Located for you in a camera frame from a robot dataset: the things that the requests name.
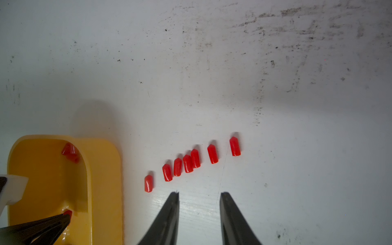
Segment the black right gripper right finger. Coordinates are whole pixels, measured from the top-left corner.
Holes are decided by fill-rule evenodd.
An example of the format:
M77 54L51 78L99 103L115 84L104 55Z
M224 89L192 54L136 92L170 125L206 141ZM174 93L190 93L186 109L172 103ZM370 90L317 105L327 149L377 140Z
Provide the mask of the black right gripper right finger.
M261 245L228 192L221 193L219 207L224 245Z

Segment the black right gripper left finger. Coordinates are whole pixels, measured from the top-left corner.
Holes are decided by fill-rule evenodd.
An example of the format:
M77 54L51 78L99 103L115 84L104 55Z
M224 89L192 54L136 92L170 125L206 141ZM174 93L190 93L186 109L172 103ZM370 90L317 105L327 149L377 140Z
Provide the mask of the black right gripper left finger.
M179 224L179 193L172 192L139 245L175 245Z

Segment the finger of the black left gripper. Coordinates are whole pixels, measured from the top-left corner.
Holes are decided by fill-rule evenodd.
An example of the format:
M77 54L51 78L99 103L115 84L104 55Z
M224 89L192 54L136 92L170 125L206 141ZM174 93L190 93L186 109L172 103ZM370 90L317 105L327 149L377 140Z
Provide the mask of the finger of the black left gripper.
M70 224L68 215L1 228L2 245L53 245Z

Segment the red sleeve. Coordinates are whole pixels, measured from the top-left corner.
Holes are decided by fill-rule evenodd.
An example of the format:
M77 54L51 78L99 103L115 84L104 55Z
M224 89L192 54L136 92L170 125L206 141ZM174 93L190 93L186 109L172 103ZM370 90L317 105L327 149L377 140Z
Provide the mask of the red sleeve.
M192 159L193 168L201 167L200 154L197 149L193 149L191 151L191 159Z
M63 215L68 215L69 218L71 219L71 217L72 217L72 211L67 209L67 210L65 210L65 211L63 212Z
M241 155L241 147L240 147L239 139L237 137L233 136L230 138L229 143L230 143L232 156L240 156Z
M173 169L173 174L176 177L181 176L182 174L182 159L181 158L177 158L174 161L174 169Z
M146 193L151 193L153 191L153 188L154 188L154 178L153 178L152 175L145 176L144 185L145 185L145 192Z
M184 155L183 164L186 173L191 173L194 171L194 165L193 165L192 157L190 155L188 154Z
M170 164L165 164L162 167L163 176L166 182L170 182L173 180L172 170Z
M207 148L207 151L210 158L210 162L212 164L218 163L218 154L217 154L216 146L214 144L210 144Z
M80 162L79 150L71 143L66 143L63 147L61 154L66 157L69 161L73 163Z

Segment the yellow plastic storage tray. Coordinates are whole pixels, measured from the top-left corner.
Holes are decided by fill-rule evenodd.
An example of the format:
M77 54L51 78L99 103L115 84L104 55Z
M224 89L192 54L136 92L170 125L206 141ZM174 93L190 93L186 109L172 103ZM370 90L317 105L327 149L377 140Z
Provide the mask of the yellow plastic storage tray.
M66 143L80 153L73 163ZM59 245L121 245L124 242L121 158L100 138L27 135L10 150L7 173L27 177L22 199L8 209L9 225L72 211Z

